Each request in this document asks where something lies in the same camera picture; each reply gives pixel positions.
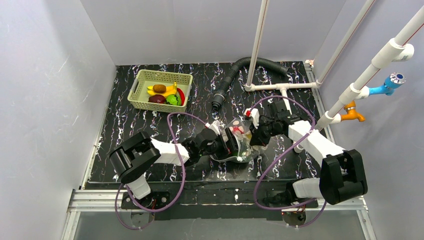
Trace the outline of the dark green bell pepper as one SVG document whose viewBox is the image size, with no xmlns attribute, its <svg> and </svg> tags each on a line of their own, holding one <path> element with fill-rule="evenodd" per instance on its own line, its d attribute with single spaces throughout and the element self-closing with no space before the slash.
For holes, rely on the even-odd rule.
<svg viewBox="0 0 424 240">
<path fill-rule="evenodd" d="M 250 146 L 250 140 L 248 138 L 238 139 L 239 143 L 239 155 L 236 158 L 237 163 L 248 163 L 254 156 L 254 150 Z"/>
</svg>

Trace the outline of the clear zip top bag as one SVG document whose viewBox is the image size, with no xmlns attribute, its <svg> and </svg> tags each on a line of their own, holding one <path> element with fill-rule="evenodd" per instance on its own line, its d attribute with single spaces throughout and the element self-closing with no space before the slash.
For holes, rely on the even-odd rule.
<svg viewBox="0 0 424 240">
<path fill-rule="evenodd" d="M 248 163 L 263 153 L 266 146 L 251 146 L 251 120 L 234 118 L 230 123 L 223 124 L 220 120 L 208 123 L 206 127 L 213 130 L 216 139 L 210 145 L 209 156 L 212 160 L 223 162 Z"/>
</svg>

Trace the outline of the red fake chili pepper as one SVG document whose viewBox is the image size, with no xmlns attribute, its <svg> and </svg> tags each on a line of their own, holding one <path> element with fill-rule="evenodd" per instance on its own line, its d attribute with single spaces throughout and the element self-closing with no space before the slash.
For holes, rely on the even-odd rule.
<svg viewBox="0 0 424 240">
<path fill-rule="evenodd" d="M 181 100 L 180 106 L 183 106 L 184 103 L 185 103 L 185 100 L 186 100 L 185 93 L 180 88 L 177 88 L 177 93 L 179 94 L 179 97 L 180 97 L 180 100 Z"/>
</svg>

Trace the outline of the yellow fake banana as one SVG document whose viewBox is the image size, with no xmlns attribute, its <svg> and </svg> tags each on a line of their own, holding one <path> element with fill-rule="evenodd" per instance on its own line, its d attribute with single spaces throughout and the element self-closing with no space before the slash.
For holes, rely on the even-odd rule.
<svg viewBox="0 0 424 240">
<path fill-rule="evenodd" d="M 178 88 L 178 85 L 177 85 L 177 82 L 174 82 L 173 84 L 171 84 L 171 85 L 165 85 L 166 87 L 167 87 L 167 91 L 165 92 L 165 93 L 155 93 L 154 91 L 153 91 L 153 86 L 154 85 L 151 85 L 151 86 L 148 86 L 146 89 L 147 89 L 147 93 L 150 95 L 150 96 L 153 96 L 153 95 L 163 95 L 165 98 L 167 97 L 167 96 L 169 96 L 169 95 L 171 95 L 171 94 L 176 94 L 177 93 L 177 88 Z"/>
</svg>

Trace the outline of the brown fake kiwi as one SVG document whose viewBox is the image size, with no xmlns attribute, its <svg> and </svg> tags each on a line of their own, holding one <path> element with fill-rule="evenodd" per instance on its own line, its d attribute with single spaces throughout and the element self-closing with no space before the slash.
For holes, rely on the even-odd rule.
<svg viewBox="0 0 424 240">
<path fill-rule="evenodd" d="M 167 92 L 167 87 L 163 84 L 155 84 L 152 90 L 157 94 L 163 94 Z"/>
</svg>

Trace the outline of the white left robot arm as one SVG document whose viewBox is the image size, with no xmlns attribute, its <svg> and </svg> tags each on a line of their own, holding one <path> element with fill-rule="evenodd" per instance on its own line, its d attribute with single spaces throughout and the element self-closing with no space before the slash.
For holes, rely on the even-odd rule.
<svg viewBox="0 0 424 240">
<path fill-rule="evenodd" d="M 223 133 L 204 128 L 195 137 L 177 144 L 153 139 L 141 131 L 113 148 L 107 156 L 120 183 L 129 187 L 137 200 L 151 192 L 145 172 L 153 164 L 187 167 L 195 165 L 203 156 L 216 162 L 243 160 L 240 143 L 228 128 Z"/>
</svg>

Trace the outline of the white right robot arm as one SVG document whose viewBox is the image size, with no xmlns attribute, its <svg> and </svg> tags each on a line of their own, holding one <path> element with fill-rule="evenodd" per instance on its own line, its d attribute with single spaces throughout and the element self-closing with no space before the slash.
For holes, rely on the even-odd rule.
<svg viewBox="0 0 424 240">
<path fill-rule="evenodd" d="M 292 114 L 284 101 L 268 105 L 269 115 L 261 115 L 255 108 L 244 111 L 251 120 L 251 146 L 265 147 L 272 137 L 285 135 L 294 147 L 309 153 L 320 166 L 318 178 L 301 178 L 286 184 L 285 191 L 263 199 L 265 207 L 278 204 L 301 203 L 303 199 L 323 199 L 328 204 L 363 196 L 368 183 L 362 155 L 355 149 L 346 150 L 324 137 L 304 115 Z"/>
</svg>

